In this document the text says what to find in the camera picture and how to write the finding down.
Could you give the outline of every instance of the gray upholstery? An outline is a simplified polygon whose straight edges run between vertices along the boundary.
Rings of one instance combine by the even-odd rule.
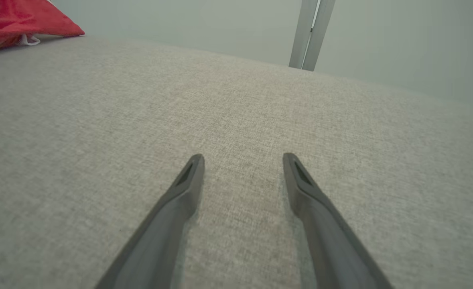
[[[313,287],[293,152],[397,288],[473,288],[473,109],[93,37],[0,51],[0,288],[91,288],[187,159],[174,287]]]

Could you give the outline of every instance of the fabric texture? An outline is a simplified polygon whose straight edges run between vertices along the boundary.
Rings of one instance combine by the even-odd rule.
[[[284,152],[395,287],[473,288],[472,108],[93,37],[0,51],[0,288],[94,287],[196,153],[174,287],[314,287]]]

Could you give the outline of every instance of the red pillow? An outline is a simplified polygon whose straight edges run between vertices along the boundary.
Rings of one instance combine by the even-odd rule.
[[[85,34],[48,0],[0,0],[0,48],[19,42],[30,45],[27,39],[35,33],[66,37]]]

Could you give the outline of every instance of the white wall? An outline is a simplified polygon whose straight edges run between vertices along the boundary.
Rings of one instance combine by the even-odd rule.
[[[473,0],[336,0],[315,71],[473,105]]]
[[[53,0],[87,34],[288,65],[300,0]]]

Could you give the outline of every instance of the red cloth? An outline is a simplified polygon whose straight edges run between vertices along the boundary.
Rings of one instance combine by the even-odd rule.
[[[85,34],[47,0],[0,0],[0,48],[16,44],[21,35]]]

